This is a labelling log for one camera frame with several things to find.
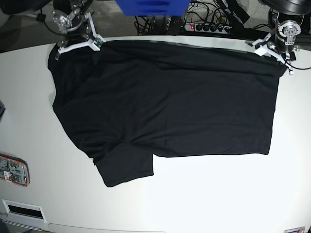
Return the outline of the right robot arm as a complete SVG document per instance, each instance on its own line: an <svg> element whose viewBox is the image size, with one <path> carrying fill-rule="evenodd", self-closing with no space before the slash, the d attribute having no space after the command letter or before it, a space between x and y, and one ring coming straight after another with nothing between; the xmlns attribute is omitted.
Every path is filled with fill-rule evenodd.
<svg viewBox="0 0 311 233"><path fill-rule="evenodd" d="M57 43L56 60L69 51L89 47L99 51L105 40L95 30L89 7L91 0L54 0L53 21L62 39Z"/></svg>

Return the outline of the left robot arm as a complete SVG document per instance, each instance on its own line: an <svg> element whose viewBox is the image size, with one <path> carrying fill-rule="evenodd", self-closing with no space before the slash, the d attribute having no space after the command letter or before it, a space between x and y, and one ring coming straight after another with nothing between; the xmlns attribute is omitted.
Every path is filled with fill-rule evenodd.
<svg viewBox="0 0 311 233"><path fill-rule="evenodd" d="M263 0L263 5L270 7L268 24L271 31L263 38L247 44L254 48L258 56L265 54L273 56L285 65L291 75L294 70L308 70L292 65L296 60L295 51L299 35L311 34L311 2L309 0Z"/></svg>

